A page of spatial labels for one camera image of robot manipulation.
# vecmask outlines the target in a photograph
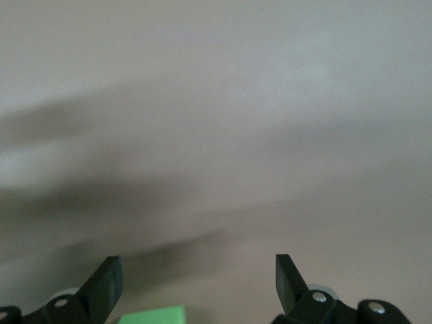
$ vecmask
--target metal screw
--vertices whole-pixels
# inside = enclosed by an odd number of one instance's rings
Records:
[[[63,307],[68,303],[67,299],[60,299],[57,302],[55,302],[54,307]]]
[[[327,297],[322,292],[314,292],[312,294],[313,299],[317,302],[327,302]]]
[[[369,308],[371,309],[371,311],[378,313],[378,314],[384,314],[385,313],[384,306],[379,304],[378,302],[370,302]]]

